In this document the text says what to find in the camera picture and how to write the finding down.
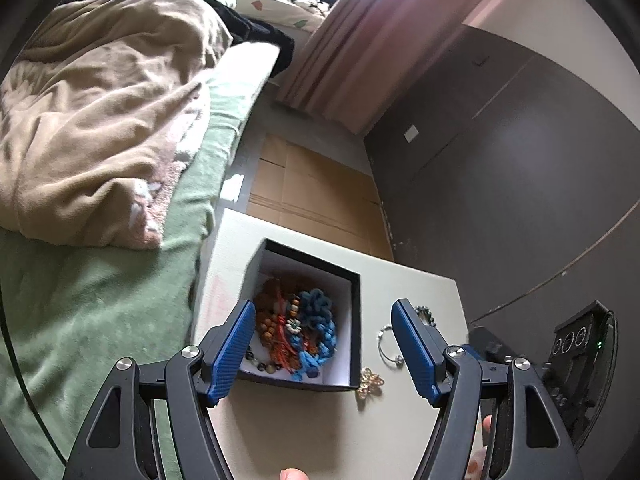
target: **white table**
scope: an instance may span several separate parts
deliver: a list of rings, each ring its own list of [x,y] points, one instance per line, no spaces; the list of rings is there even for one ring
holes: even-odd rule
[[[219,325],[238,300],[244,269],[264,238],[361,275],[362,365],[385,380],[383,395],[358,410],[353,392],[318,393],[236,381],[210,410],[227,463],[237,480],[275,480],[296,467],[310,480],[408,480],[423,456],[437,411],[418,396],[405,368],[388,367],[376,333],[398,298],[427,305],[447,342],[467,338],[456,283],[379,260],[227,209],[216,237],[196,312],[194,344]],[[398,353],[391,332],[387,353]]]

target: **gold butterfly hair clip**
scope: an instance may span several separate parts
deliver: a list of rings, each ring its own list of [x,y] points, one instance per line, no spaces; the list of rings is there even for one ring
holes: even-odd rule
[[[380,386],[385,383],[384,379],[371,371],[371,368],[363,368],[360,372],[360,387],[356,391],[356,396],[360,400],[365,400],[370,395],[378,396],[382,394]]]

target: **black box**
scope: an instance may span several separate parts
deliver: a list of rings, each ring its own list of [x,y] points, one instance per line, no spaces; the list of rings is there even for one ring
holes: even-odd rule
[[[253,300],[266,280],[292,274],[312,279],[331,298],[338,336],[334,356],[320,368],[318,377],[313,379],[305,376],[302,381],[295,381],[285,369],[274,374],[260,372],[246,359],[242,360],[238,377],[257,383],[316,392],[356,390],[360,386],[362,366],[360,275],[266,239],[247,265],[240,298]],[[260,361],[269,359],[267,349],[261,345],[257,333],[254,333],[250,345]]]

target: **brown blanket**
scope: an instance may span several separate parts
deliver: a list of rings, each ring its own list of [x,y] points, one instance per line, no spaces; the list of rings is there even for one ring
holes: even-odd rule
[[[158,247],[199,75],[230,44],[201,0],[53,10],[0,87],[0,226],[53,244]]]

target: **metal screw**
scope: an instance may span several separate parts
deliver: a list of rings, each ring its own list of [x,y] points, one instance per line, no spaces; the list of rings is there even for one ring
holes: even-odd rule
[[[462,357],[465,354],[465,349],[460,346],[450,346],[447,348],[447,355],[449,357]]]
[[[513,360],[513,364],[518,370],[529,370],[531,368],[531,363],[524,357],[516,357]]]
[[[180,352],[180,354],[182,354],[182,357],[186,357],[188,359],[188,358],[196,357],[196,355],[198,355],[199,352],[200,352],[200,349],[196,345],[189,345],[189,346],[185,346]]]
[[[118,370],[129,370],[132,364],[133,364],[133,361],[131,360],[131,358],[123,357],[116,363],[116,368]]]

